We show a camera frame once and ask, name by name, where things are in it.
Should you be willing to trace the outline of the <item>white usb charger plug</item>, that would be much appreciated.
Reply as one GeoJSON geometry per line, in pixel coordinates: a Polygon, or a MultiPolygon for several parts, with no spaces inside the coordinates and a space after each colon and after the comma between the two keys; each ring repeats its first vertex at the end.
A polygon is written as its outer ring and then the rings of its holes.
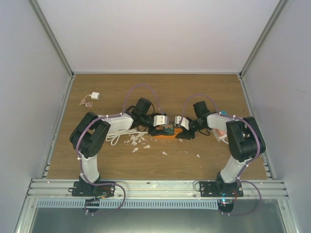
{"type": "Polygon", "coordinates": [[[99,92],[92,92],[91,95],[90,95],[90,98],[92,100],[99,100],[100,99],[100,93],[99,92]]]}

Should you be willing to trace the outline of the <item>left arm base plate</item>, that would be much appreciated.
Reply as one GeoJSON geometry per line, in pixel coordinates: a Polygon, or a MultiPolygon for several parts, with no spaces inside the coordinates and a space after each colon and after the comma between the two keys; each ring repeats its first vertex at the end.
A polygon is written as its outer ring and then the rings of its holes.
{"type": "Polygon", "coordinates": [[[68,191],[73,197],[109,198],[114,196],[115,185],[94,186],[81,180],[75,181],[73,187],[70,187],[68,191]]]}

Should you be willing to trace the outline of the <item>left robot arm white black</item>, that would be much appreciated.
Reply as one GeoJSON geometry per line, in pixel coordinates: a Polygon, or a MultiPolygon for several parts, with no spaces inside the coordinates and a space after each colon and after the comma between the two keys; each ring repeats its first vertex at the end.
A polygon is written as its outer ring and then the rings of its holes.
{"type": "Polygon", "coordinates": [[[169,123],[166,113],[149,114],[152,103],[140,98],[135,106],[116,115],[99,116],[88,112],[72,132],[69,140],[77,152],[80,163],[80,178],[85,182],[83,190],[89,196],[100,191],[97,155],[109,133],[121,133],[142,126],[149,134],[157,134],[157,128],[169,123]]]}

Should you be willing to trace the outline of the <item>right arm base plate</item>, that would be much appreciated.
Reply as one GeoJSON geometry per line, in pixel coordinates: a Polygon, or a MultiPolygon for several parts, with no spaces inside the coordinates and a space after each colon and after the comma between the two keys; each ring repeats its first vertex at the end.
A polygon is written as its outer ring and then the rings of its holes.
{"type": "Polygon", "coordinates": [[[216,181],[200,181],[199,191],[201,197],[216,197],[216,198],[233,198],[243,197],[242,185],[237,183],[221,183],[216,181]]]}

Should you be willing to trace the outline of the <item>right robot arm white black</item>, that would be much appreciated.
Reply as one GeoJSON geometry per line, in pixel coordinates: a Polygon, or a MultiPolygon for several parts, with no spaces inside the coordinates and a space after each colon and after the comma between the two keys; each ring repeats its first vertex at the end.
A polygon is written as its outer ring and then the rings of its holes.
{"type": "Polygon", "coordinates": [[[266,144],[254,117],[240,118],[221,112],[211,112],[204,101],[193,105],[196,120],[176,116],[175,124],[182,128],[176,137],[194,139],[195,133],[209,129],[215,133],[225,133],[230,157],[225,167],[217,174],[215,191],[225,197],[238,188],[239,180],[249,164],[266,151],[266,144]]]}

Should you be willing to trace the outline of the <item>orange power strip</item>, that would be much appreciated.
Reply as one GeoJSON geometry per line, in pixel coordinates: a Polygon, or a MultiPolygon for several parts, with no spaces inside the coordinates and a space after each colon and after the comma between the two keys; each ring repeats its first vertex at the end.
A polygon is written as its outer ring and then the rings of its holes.
{"type": "Polygon", "coordinates": [[[172,135],[157,135],[157,136],[154,136],[154,138],[155,139],[172,139],[172,138],[175,138],[181,132],[182,132],[182,129],[177,128],[174,130],[174,133],[172,135]]]}

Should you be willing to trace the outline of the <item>green dragon cube plug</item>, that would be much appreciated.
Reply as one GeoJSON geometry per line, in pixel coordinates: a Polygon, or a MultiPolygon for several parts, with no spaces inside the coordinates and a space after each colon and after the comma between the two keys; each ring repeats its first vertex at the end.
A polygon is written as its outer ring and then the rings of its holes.
{"type": "Polygon", "coordinates": [[[174,130],[175,130],[175,125],[173,123],[166,124],[163,127],[163,131],[164,131],[165,135],[169,135],[169,136],[174,135],[174,130]]]}

